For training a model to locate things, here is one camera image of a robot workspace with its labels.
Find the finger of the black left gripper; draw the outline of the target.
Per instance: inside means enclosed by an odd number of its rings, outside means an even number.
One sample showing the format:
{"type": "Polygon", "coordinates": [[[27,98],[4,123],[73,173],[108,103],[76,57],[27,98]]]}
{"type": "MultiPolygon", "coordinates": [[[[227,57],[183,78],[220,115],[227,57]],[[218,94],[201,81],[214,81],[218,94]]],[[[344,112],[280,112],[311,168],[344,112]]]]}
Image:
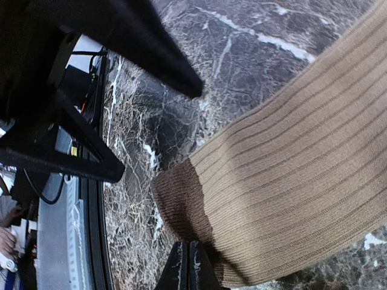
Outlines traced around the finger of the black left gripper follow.
{"type": "Polygon", "coordinates": [[[119,53],[190,98],[203,81],[164,29],[151,1],[55,1],[56,19],[119,53]]]}

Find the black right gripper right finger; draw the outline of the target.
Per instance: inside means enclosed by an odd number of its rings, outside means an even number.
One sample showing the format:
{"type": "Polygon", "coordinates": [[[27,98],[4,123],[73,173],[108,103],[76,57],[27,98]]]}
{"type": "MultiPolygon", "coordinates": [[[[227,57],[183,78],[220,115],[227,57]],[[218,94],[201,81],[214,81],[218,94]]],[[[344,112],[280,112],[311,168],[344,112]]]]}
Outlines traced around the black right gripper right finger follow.
{"type": "Polygon", "coordinates": [[[189,248],[189,289],[221,290],[206,250],[198,241],[189,248]]]}

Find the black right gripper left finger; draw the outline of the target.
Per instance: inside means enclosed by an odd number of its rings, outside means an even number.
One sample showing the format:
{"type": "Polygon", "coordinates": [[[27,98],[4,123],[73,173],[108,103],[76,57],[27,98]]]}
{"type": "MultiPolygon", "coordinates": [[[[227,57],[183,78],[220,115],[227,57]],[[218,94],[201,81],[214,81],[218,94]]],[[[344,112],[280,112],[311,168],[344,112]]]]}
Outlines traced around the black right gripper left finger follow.
{"type": "Polygon", "coordinates": [[[188,289],[188,243],[175,242],[155,290],[188,289]]]}

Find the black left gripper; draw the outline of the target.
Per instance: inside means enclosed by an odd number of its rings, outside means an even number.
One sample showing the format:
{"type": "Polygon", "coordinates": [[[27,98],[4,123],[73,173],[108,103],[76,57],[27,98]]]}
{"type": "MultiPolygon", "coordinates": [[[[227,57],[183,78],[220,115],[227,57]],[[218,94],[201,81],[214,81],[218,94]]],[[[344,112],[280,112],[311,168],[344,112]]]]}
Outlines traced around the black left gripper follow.
{"type": "Polygon", "coordinates": [[[1,163],[86,178],[91,170],[78,146],[89,144],[101,148],[103,181],[116,183],[125,166],[63,92],[32,107],[46,90],[59,86],[80,38],[67,23],[68,4],[1,1],[1,120],[20,118],[1,137],[1,163]]]}

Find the beige ribbed sock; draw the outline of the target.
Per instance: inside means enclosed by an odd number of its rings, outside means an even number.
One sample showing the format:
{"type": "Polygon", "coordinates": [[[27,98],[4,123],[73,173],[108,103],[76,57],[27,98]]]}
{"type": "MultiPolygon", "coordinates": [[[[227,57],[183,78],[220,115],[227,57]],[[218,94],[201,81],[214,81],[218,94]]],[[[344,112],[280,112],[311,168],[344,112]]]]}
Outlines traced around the beige ribbed sock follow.
{"type": "Polygon", "coordinates": [[[326,259],[386,223],[386,2],[262,106],[152,183],[225,287],[326,259]]]}

